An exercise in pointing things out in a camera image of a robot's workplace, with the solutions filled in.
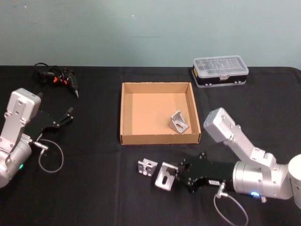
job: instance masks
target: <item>silver bracket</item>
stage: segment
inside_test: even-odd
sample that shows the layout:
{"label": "silver bracket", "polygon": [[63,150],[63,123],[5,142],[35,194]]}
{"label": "silver bracket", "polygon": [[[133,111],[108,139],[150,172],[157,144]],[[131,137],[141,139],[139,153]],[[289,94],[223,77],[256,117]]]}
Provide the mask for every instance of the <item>silver bracket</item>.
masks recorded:
{"label": "silver bracket", "polygon": [[138,161],[138,171],[143,175],[147,175],[149,177],[155,172],[158,163],[155,161],[151,161],[148,159],[143,159],[143,161]]}
{"label": "silver bracket", "polygon": [[171,190],[171,187],[174,183],[175,175],[170,174],[169,170],[178,170],[178,167],[163,162],[160,172],[157,176],[155,186],[167,191]]}
{"label": "silver bracket", "polygon": [[170,116],[169,127],[177,133],[182,134],[189,126],[187,123],[185,123],[181,115],[181,111],[177,111],[172,116]]}

